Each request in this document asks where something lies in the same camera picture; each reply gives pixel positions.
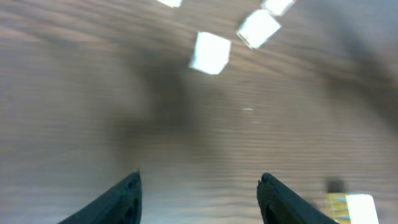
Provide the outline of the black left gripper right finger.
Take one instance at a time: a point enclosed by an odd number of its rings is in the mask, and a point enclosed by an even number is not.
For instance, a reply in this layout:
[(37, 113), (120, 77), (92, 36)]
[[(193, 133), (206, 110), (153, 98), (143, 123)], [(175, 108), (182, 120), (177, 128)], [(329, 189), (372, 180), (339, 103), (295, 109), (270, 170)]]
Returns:
[(337, 224), (270, 173), (258, 182), (257, 201), (266, 224)]

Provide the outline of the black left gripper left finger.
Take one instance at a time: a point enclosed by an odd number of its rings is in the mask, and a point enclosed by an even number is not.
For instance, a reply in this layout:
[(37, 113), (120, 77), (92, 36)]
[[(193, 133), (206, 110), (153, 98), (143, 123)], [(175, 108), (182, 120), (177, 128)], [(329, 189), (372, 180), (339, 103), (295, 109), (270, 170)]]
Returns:
[(142, 183), (133, 172), (60, 224), (140, 224)]

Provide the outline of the wooden block letter I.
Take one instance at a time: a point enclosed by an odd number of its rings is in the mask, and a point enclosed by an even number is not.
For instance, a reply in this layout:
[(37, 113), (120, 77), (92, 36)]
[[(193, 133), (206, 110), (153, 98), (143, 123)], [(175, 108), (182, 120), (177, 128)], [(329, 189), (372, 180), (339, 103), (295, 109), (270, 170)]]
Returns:
[(198, 32), (188, 66), (207, 75), (219, 75), (229, 62), (231, 41), (209, 32)]

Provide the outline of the wooden block red U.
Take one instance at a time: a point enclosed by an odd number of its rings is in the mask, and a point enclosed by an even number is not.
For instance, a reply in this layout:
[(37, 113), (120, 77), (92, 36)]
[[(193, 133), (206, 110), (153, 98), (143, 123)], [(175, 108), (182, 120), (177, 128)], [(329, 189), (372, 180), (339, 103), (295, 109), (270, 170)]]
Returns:
[(263, 0), (262, 8), (268, 10), (275, 16), (283, 16), (297, 0)]

